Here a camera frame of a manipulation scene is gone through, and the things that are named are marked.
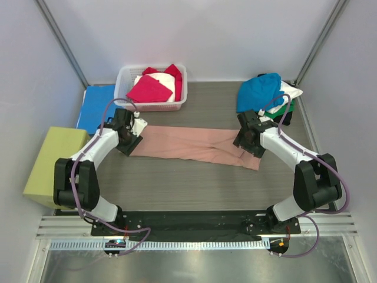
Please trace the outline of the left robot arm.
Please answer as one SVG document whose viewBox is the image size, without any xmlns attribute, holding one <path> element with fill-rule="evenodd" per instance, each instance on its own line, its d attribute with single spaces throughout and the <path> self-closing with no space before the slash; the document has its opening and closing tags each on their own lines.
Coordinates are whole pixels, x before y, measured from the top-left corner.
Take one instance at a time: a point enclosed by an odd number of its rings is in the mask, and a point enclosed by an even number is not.
<svg viewBox="0 0 377 283">
<path fill-rule="evenodd" d="M 142 141 L 146 127 L 138 111 L 117 108 L 82 149 L 55 162 L 54 203 L 75 209 L 83 219 L 105 227 L 111 235 L 120 235 L 125 228 L 123 210 L 101 196 L 97 169 L 112 149 L 129 156 Z"/>
</svg>

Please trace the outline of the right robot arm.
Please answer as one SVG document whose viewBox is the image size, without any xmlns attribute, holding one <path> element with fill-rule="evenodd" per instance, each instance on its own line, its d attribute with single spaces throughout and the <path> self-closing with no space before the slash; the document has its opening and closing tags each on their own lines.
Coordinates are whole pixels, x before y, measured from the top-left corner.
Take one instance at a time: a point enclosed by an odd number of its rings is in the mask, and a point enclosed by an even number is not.
<svg viewBox="0 0 377 283">
<path fill-rule="evenodd" d="M 293 192 L 266 210 L 266 226 L 281 232 L 295 217 L 340 199 L 343 195 L 336 162 L 330 154 L 319 155 L 284 134 L 273 120 L 253 110 L 237 115 L 240 123 L 233 144 L 261 158 L 266 150 L 294 172 Z"/>
</svg>

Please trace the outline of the pink t-shirt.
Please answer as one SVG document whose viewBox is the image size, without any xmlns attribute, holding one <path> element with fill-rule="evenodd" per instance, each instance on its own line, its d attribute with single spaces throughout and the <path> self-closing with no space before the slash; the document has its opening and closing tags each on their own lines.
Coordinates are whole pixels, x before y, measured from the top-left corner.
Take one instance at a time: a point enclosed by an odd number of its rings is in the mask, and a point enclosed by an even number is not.
<svg viewBox="0 0 377 283">
<path fill-rule="evenodd" d="M 236 147 L 238 130 L 147 126 L 132 156 L 181 159 L 259 170 L 261 159 Z"/>
</svg>

